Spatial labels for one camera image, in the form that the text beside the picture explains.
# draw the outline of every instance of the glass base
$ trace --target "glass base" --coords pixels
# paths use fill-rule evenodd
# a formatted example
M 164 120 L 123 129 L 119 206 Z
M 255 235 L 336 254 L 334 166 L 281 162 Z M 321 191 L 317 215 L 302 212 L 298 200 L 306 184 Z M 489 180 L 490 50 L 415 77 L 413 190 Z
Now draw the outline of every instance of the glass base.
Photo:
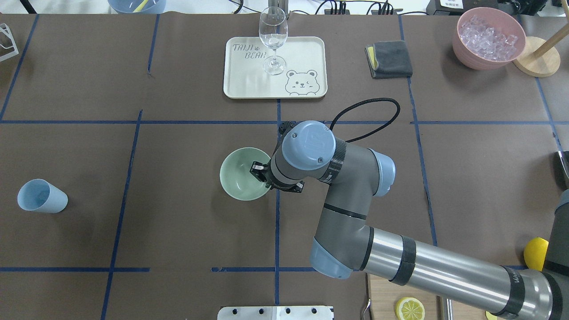
M 270 56 L 263 62 L 263 68 L 269 75 L 280 75 L 286 69 L 286 61 L 281 56 L 277 56 L 276 60 L 273 60 L 273 57 Z

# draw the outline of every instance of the white tray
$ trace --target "white tray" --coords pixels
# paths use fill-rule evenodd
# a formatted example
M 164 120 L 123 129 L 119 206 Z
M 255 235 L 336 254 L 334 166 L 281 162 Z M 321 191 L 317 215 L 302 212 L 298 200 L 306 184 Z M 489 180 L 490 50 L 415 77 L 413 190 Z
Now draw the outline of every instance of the white tray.
M 217 320 L 334 320 L 332 306 L 223 307 Z
M 225 45 L 225 95 L 232 99 L 306 99 L 326 94 L 328 80 L 322 39 L 288 37 L 284 46 L 277 49 L 277 55 L 287 63 L 286 70 L 280 75 L 269 75 L 263 69 L 263 61 L 272 54 L 259 37 L 229 39 Z

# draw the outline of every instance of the black cable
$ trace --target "black cable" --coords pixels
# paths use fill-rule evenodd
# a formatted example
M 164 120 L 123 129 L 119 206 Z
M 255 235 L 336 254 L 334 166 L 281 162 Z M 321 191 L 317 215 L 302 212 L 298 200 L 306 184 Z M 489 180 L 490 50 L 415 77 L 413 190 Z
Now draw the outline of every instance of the black cable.
M 384 3 L 384 6 L 381 8 L 381 13 L 380 13 L 381 15 L 387 14 L 387 8 L 388 8 L 388 6 L 390 6 L 389 0 L 386 0 L 385 3 Z
M 336 12 L 336 10 L 338 10 L 338 3 L 336 3 L 336 1 L 334 1 L 334 0 L 325 0 L 324 2 L 322 2 L 322 3 L 320 4 L 320 6 L 318 6 L 318 9 L 316 9 L 316 13 L 314 13 L 314 14 L 318 14 L 318 11 L 320 10 L 320 8 L 322 8 L 322 6 L 323 6 L 326 2 L 332 2 L 332 3 L 334 4 L 334 5 L 332 5 L 332 4 L 330 3 L 330 11 L 331 11 L 331 12 L 332 12 L 332 10 L 333 10 L 333 12 Z
M 389 3 L 389 0 L 387 0 L 385 2 L 384 9 L 382 10 L 383 14 L 384 15 L 393 14 L 393 10 L 395 10 L 395 8 L 391 5 L 391 3 Z
M 22 6 L 24 6 L 24 8 L 26 8 L 26 11 L 28 11 L 28 13 L 32 13 L 32 14 L 37 13 L 35 11 L 34 7 L 32 7 L 32 5 L 30 4 L 29 0 L 20 0 L 20 3 L 22 4 Z
M 375 5 L 379 5 L 379 6 L 380 6 L 380 10 L 381 10 L 381 2 L 374 2 L 374 3 L 372 3 L 371 6 L 369 6 L 368 12 L 366 12 L 365 14 L 368 15 L 369 12 L 372 10 L 373 6 L 375 6 Z
M 291 11 L 291 12 L 302 12 L 303 14 L 310 15 L 310 13 L 305 12 L 305 11 L 302 11 L 302 10 L 293 10 L 293 11 Z
M 239 11 L 241 11 L 241 8 L 243 8 L 243 1 L 244 1 L 244 0 L 240 0 L 240 1 L 239 1 L 239 6 L 238 6 L 237 10 L 235 10 L 235 11 L 233 12 L 233 14 L 238 14 Z
M 235 1 L 233 1 L 233 0 L 229 0 L 229 2 L 233 2 L 233 3 L 235 3 L 236 5 L 240 5 L 239 2 L 235 2 Z M 251 8 L 249 8 L 249 7 L 246 7 L 246 6 L 243 6 L 243 8 L 245 8 L 245 9 L 247 9 L 247 10 L 251 10 L 251 11 L 256 12 L 256 13 L 261 13 L 260 11 L 257 11 L 257 10 L 255 10 L 255 9 L 251 9 Z
M 426 13 L 425 11 L 409 11 L 409 12 L 399 13 L 399 15 L 409 14 L 409 13 L 424 13 L 424 14 L 428 15 L 428 13 Z
M 334 118 L 334 120 L 332 120 L 332 123 L 330 124 L 330 130 L 332 130 L 334 128 L 334 125 L 336 124 L 336 122 L 338 121 L 338 119 L 343 116 L 346 112 L 356 109 L 357 107 L 364 105 L 364 104 L 368 104 L 371 102 L 381 102 L 381 101 L 388 101 L 391 102 L 395 105 L 395 107 L 397 108 L 397 111 L 395 111 L 395 115 L 388 121 L 386 122 L 386 124 L 380 126 L 379 128 L 377 128 L 376 130 L 373 130 L 372 132 L 366 133 L 363 136 L 359 136 L 357 138 L 354 139 L 350 139 L 350 140 L 346 140 L 346 142 L 354 142 L 354 141 L 358 141 L 361 140 L 363 138 L 369 137 L 372 134 L 380 131 L 381 129 L 387 127 L 388 125 L 390 125 L 391 123 L 393 123 L 393 121 L 395 121 L 395 119 L 397 118 L 397 116 L 399 116 L 399 112 L 401 112 L 401 106 L 399 105 L 399 103 L 397 102 L 397 100 L 395 99 L 391 99 L 391 98 L 372 98 L 372 99 L 367 99 L 364 101 L 360 101 L 354 105 L 351 105 L 347 108 L 345 108 L 344 110 L 342 110 L 342 112 L 338 113 L 338 115 Z

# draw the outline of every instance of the robotic arm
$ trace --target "robotic arm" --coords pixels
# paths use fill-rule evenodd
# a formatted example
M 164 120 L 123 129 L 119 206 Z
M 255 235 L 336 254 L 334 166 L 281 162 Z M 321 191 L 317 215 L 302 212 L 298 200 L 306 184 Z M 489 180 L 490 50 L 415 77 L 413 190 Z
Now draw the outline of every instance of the robotic arm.
M 569 191 L 555 214 L 543 272 L 514 270 L 365 224 L 371 198 L 387 194 L 395 164 L 386 155 L 336 138 L 321 122 L 284 122 L 282 143 L 251 173 L 267 188 L 302 192 L 313 177 L 329 184 L 312 243 L 312 267 L 345 279 L 352 270 L 411 285 L 505 319 L 569 319 Z

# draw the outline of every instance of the gray cloth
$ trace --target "gray cloth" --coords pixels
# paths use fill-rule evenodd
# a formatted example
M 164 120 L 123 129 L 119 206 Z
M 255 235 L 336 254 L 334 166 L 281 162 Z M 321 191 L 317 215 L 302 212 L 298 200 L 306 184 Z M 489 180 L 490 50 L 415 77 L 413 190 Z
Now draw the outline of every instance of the gray cloth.
M 373 46 L 377 67 L 373 68 L 368 48 Z M 366 46 L 369 69 L 374 79 L 410 77 L 413 75 L 411 59 L 405 41 L 381 41 Z

